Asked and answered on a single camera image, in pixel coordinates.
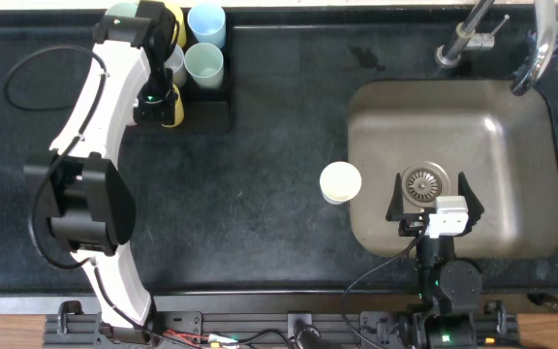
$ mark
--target stain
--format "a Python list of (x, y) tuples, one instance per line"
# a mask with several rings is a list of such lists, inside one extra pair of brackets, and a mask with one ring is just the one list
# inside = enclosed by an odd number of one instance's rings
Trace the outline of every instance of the stain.
[(378, 57), (369, 48), (350, 47), (350, 52), (356, 57), (361, 68), (369, 68), (372, 72), (383, 72), (387, 69), (386, 66), (380, 64)]
[(535, 274), (539, 280), (545, 280), (550, 271), (550, 264), (547, 261), (538, 261), (535, 267)]

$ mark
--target drain strainer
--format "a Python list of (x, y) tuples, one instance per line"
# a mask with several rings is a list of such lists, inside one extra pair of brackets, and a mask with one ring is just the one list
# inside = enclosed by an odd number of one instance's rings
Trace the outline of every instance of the drain strainer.
[(425, 161), (415, 164), (402, 175), (404, 197), (420, 207), (432, 207), (439, 195), (447, 195), (450, 179), (437, 164)]
[(406, 190), (421, 202), (431, 202), (441, 194), (441, 179), (427, 169), (417, 169), (408, 175)]

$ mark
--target stainless steel sink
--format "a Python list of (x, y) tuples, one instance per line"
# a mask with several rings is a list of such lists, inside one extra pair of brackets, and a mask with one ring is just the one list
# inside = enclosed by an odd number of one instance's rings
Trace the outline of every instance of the stainless steel sink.
[(558, 170), (548, 106), (536, 91), (521, 97), (510, 81), (378, 81), (350, 107), (349, 161), (362, 176), (350, 214), (356, 239), (391, 256), (409, 238), (385, 220), (394, 178), (404, 209), (419, 212), (438, 195), (457, 195), (464, 172), (485, 207), (468, 236), (466, 257), (544, 257), (558, 248)]

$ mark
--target countertop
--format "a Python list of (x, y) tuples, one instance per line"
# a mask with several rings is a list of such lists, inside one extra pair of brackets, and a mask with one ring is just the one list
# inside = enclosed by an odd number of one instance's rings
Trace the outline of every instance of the countertop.
[[(133, 254), (146, 288), (183, 291), (336, 291), (385, 258), (356, 241), (349, 206), (320, 194), (328, 163), (346, 160), (348, 104), (375, 79), (510, 79), (523, 62), (530, 7), (493, 10), (511, 21), (495, 49), (440, 71), (445, 44), (467, 9), (230, 9), (235, 123), (227, 134), (125, 134), (119, 170), (137, 204)], [(90, 48), (96, 12), (0, 13), (0, 295), (91, 293), (82, 271), (54, 270), (31, 246), (22, 166), (48, 148), (68, 111), (8, 106), (1, 88), (22, 56), (55, 44)], [(88, 59), (53, 54), (18, 77), (29, 104), (74, 101)], [(552, 109), (558, 147), (558, 56), (538, 89)], [(56, 249), (53, 243), (49, 250)], [(65, 253), (56, 253), (68, 258)], [(558, 291), (558, 253), (478, 260), (486, 292)], [(412, 293), (415, 262), (402, 259), (363, 289)]]

